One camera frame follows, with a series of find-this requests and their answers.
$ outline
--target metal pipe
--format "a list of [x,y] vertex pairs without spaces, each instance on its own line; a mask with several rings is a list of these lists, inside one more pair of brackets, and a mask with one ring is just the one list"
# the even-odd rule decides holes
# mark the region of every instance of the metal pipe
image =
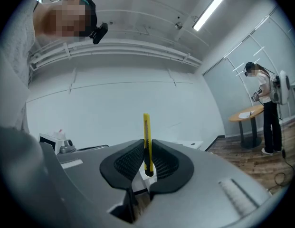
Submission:
[[[93,52],[98,51],[97,49],[98,49],[97,47],[93,47],[93,48],[85,48],[85,49],[82,49],[82,50],[75,50],[75,51],[70,52],[70,55],[71,55],[71,57],[73,57],[73,56],[75,56],[77,54],[86,53],[86,52],[89,52],[89,51],[91,51],[91,53],[88,53],[88,55],[93,55],[93,54],[95,54]],[[125,47],[115,47],[115,49],[116,50],[121,50],[121,52],[123,52],[123,50],[125,50]],[[178,57],[176,55],[171,55],[169,53],[160,52],[160,51],[153,51],[153,50],[145,49],[145,48],[132,47],[131,49],[133,51],[124,51],[123,54],[132,55],[132,54],[136,54],[136,52],[141,52],[142,55],[150,56],[150,55],[153,54],[153,55],[158,55],[158,56],[164,56],[167,59],[176,59],[176,60],[178,60],[180,62],[184,59],[182,57]],[[118,53],[116,51],[103,51],[103,52],[99,52],[97,54],[118,54]],[[65,57],[68,58],[67,54],[66,53],[61,53],[61,54],[59,54],[59,55],[57,55],[55,57],[49,58],[49,59],[47,59],[45,61],[42,61],[42,62],[38,63],[37,68],[40,68],[41,66],[43,66],[45,64],[48,64],[50,62],[54,62],[57,59],[65,58]],[[192,65],[194,67],[199,67],[199,65],[197,65],[196,63],[193,63],[193,62],[186,61],[185,63],[189,64],[189,65]]]
[[[150,47],[150,48],[156,48],[158,50],[163,50],[165,52],[172,52],[174,54],[177,54],[179,56],[182,57],[186,57],[187,54],[184,52],[180,52],[178,50],[169,48],[169,47],[165,47],[165,46],[161,46],[161,45],[157,45],[154,43],[150,43],[150,42],[145,42],[145,41],[138,41],[138,40],[128,40],[128,39],[103,39],[97,46],[94,45],[94,48],[100,48],[101,46],[103,46],[104,44],[123,44],[123,45],[137,45],[140,47]],[[78,46],[86,46],[86,45],[93,45],[92,40],[86,40],[86,41],[81,41],[81,42],[74,42],[71,44],[68,44],[67,47],[68,48],[74,48],[74,47],[78,47]],[[50,57],[54,54],[57,54],[59,52],[64,51],[65,48],[64,46],[56,48],[50,52],[45,53],[44,55],[38,57],[38,58],[34,58],[30,61],[30,63],[37,63],[47,57]],[[189,56],[188,60],[192,60],[195,61],[196,63],[202,64],[202,61],[196,59],[195,57]]]
[[61,39],[57,39],[55,41],[52,41],[52,42],[50,42],[50,43],[42,46],[41,48],[39,48],[38,50],[36,50],[35,52],[33,52],[31,55],[34,55],[34,54],[36,54],[38,52],[45,51],[45,50],[47,50],[47,49],[49,49],[51,47],[54,47],[54,46],[56,46],[56,45],[58,45],[60,43],[63,43],[63,41]]
[[123,46],[91,47],[91,48],[78,49],[78,50],[75,50],[75,51],[71,51],[70,54],[74,55],[74,54],[78,54],[78,53],[81,53],[81,52],[99,51],[99,50],[141,51],[141,52],[149,52],[149,53],[153,53],[153,54],[157,54],[157,55],[164,55],[164,56],[167,56],[167,57],[172,57],[172,58],[175,58],[175,59],[183,60],[183,58],[181,58],[180,56],[175,56],[175,55],[167,53],[167,52],[155,51],[155,50],[152,50],[152,49],[147,49],[147,48],[142,48],[142,47],[123,47]]
[[[79,54],[74,54],[71,57],[80,57],[80,56],[90,56],[90,55],[103,55],[103,54],[129,54],[129,52],[123,52],[123,51],[107,51],[107,52],[86,52],[86,53],[79,53]],[[143,53],[143,52],[133,52],[131,55],[140,55],[140,56],[150,56],[150,57],[159,57],[159,58],[163,58],[163,59],[168,59],[168,60],[172,60],[172,61],[177,61],[177,62],[181,62],[180,59],[175,59],[172,57],[165,57],[165,56],[161,56],[161,55],[157,55],[157,54],[151,54],[151,53]],[[65,60],[68,59],[68,57],[66,56],[66,54],[63,54],[63,57],[58,57],[55,60],[49,61],[49,62],[42,62],[40,64],[38,64],[37,69],[44,67],[48,64],[52,64],[61,60]],[[193,67],[199,67],[198,65],[196,65],[195,63],[190,63],[188,61],[184,62],[185,64],[188,64],[190,66]]]

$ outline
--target person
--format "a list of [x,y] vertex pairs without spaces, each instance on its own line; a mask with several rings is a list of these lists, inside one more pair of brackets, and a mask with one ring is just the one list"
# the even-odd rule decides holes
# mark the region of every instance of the person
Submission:
[[31,73],[29,51],[35,37],[84,38],[95,29],[96,23],[92,0],[21,2],[0,37],[0,126],[29,133],[26,114]]
[[248,62],[245,67],[247,76],[257,77],[259,82],[259,93],[255,100],[261,100],[264,106],[263,131],[265,137],[265,148],[261,150],[264,154],[272,155],[274,151],[281,151],[281,128],[278,120],[277,104],[270,98],[270,74],[259,64]]

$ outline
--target table leg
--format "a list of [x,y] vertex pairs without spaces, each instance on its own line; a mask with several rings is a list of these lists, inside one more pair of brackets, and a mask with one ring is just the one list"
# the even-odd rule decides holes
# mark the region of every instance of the table leg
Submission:
[[252,149],[260,145],[261,138],[257,137],[257,127],[256,127],[256,119],[253,117],[251,118],[251,125],[252,125],[252,136],[246,137],[244,139],[243,136],[243,128],[242,123],[239,122],[239,128],[240,128],[240,136],[241,136],[241,146],[245,149]]
[[256,119],[254,117],[251,118],[251,125],[252,125],[252,134],[253,134],[253,147],[255,147],[256,139],[257,139],[257,127],[256,127]]
[[243,137],[243,129],[242,129],[242,123],[239,122],[239,128],[240,128],[240,136],[241,136],[241,143],[244,142],[244,137]]

